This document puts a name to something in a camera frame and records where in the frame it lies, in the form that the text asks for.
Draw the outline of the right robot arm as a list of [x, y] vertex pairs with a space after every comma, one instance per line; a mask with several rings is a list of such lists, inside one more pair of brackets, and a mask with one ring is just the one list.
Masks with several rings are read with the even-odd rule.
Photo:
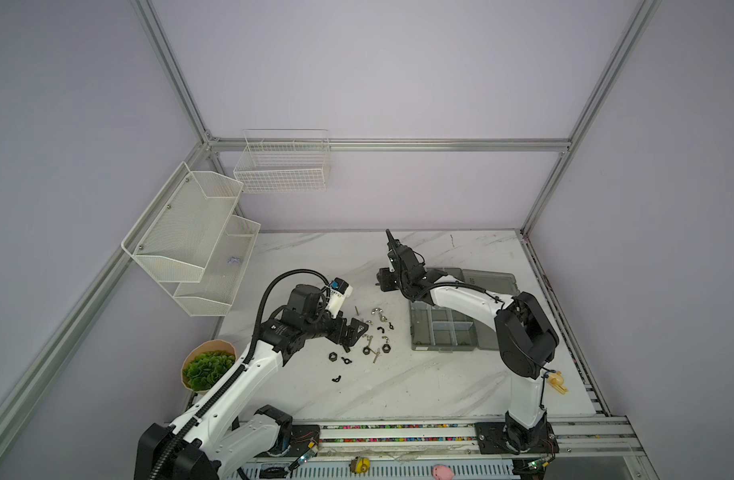
[[383, 292], [398, 291], [411, 302], [462, 313], [492, 330], [499, 355], [510, 371], [510, 402], [504, 416], [504, 443], [513, 453], [538, 445], [547, 431], [546, 377], [552, 370], [559, 336], [534, 295], [521, 292], [505, 302], [495, 293], [461, 282], [442, 270], [427, 269], [425, 259], [390, 231], [390, 266], [376, 274]]

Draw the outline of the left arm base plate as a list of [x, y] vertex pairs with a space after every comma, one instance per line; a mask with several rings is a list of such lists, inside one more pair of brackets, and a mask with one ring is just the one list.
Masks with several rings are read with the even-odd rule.
[[313, 424], [292, 424], [282, 427], [275, 444], [267, 451], [271, 457], [299, 457], [310, 443], [319, 443], [321, 428]]

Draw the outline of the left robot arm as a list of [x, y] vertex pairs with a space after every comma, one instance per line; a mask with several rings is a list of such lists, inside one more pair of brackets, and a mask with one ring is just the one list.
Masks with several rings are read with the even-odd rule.
[[266, 287], [250, 343], [227, 373], [185, 413], [166, 425], [154, 423], [142, 434], [134, 478], [225, 479], [262, 453], [289, 452], [291, 415], [265, 405], [236, 425], [239, 414], [307, 341], [325, 338], [351, 348], [368, 329], [365, 322], [344, 316], [342, 307], [353, 288], [341, 278], [324, 280], [320, 287], [298, 284], [286, 303], [267, 315], [274, 288], [298, 273], [284, 272]]

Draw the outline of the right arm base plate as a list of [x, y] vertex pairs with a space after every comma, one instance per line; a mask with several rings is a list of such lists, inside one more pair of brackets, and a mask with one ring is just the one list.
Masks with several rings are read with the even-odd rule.
[[481, 454], [556, 454], [558, 442], [550, 423], [545, 419], [531, 429], [519, 423], [479, 422], [474, 424], [475, 437]]

